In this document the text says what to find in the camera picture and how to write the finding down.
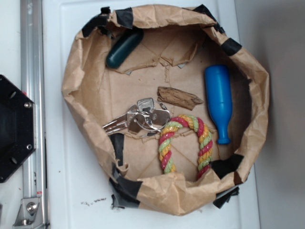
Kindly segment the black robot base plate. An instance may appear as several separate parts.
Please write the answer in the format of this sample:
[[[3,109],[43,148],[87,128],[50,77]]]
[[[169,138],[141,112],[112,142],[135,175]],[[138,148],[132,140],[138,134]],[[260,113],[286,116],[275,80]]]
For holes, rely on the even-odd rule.
[[[5,183],[35,150],[34,102],[0,76],[0,182]]]

